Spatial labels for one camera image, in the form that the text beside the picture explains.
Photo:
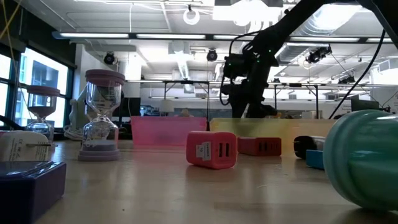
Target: ceiling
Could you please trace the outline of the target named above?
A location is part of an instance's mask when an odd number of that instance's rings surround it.
[[[62,32],[173,32],[173,33],[204,33],[204,34],[242,34],[249,30],[249,26],[241,27],[233,21],[214,21],[211,11],[214,4],[206,1],[208,6],[195,7],[203,10],[200,20],[195,25],[188,25],[183,20],[186,6],[165,5],[165,12],[161,5],[132,5],[105,4],[103,2],[76,2],[74,0],[24,0],[22,5],[36,16]],[[346,24],[334,31],[333,35],[379,37],[382,27],[372,12],[365,9],[357,12]],[[142,68],[144,75],[171,74],[178,69],[177,63],[167,60],[170,41],[166,40],[92,40],[95,49],[87,44],[88,50],[104,52],[103,45],[135,45],[146,61]],[[206,51],[215,48],[219,59],[228,53],[229,42],[226,41],[188,41],[191,48],[205,49],[197,51],[194,60],[188,61],[190,70],[215,71],[216,63],[207,62]],[[233,52],[237,52],[241,42],[235,43]],[[333,55],[346,69],[355,68],[356,76],[370,60],[376,50],[371,44],[331,44]],[[378,62],[387,57],[398,56],[393,45],[383,45],[379,53]],[[292,66],[286,67],[280,77],[282,82],[326,82],[331,76],[343,72],[336,60],[328,56],[321,63],[306,68],[303,60],[298,60]]]

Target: red power adapter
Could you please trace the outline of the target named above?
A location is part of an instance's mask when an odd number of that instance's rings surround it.
[[[227,169],[236,163],[237,145],[232,133],[192,131],[187,138],[187,161],[197,166]]]
[[[280,156],[282,140],[280,138],[238,138],[238,152],[250,156]]]

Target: blue object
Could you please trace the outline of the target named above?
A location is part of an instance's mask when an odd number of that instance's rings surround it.
[[[305,162],[312,168],[325,170],[323,167],[323,151],[307,150]]]
[[[65,190],[64,162],[0,162],[0,223],[33,223]]]

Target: usb port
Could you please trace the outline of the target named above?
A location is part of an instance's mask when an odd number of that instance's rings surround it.
[[[218,157],[223,157],[223,143],[220,143],[218,147]]]
[[[226,148],[225,148],[225,156],[229,156],[229,144],[226,144]]]

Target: hourglass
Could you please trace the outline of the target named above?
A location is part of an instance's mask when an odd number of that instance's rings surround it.
[[[119,129],[108,118],[121,102],[124,75],[108,70],[86,72],[86,103],[96,117],[83,128],[83,142],[78,159],[111,161],[119,159]]]
[[[57,107],[57,97],[60,90],[47,86],[31,85],[26,88],[29,97],[27,109],[33,113],[37,119],[29,123],[25,130],[43,134],[52,144],[54,138],[54,127],[45,118],[54,113]]]

